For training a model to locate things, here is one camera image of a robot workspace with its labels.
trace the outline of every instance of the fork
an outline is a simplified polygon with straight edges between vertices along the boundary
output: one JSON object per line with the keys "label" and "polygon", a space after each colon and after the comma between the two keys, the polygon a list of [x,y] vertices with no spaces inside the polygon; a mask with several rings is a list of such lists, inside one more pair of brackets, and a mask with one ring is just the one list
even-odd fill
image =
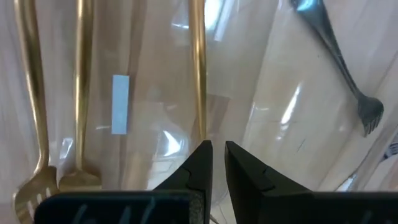
{"label": "fork", "polygon": [[49,166],[49,137],[45,111],[44,79],[34,0],[14,0],[30,105],[39,147],[39,161],[33,176],[13,195],[13,209],[20,223],[33,223],[36,207],[57,194],[57,169]]}
{"label": "fork", "polygon": [[366,137],[379,125],[384,112],[383,103],[376,98],[366,96],[356,86],[337,44],[323,0],[290,0],[290,2],[296,13],[304,18],[325,44],[340,69],[348,88],[357,99],[357,112],[364,127],[364,136]]}

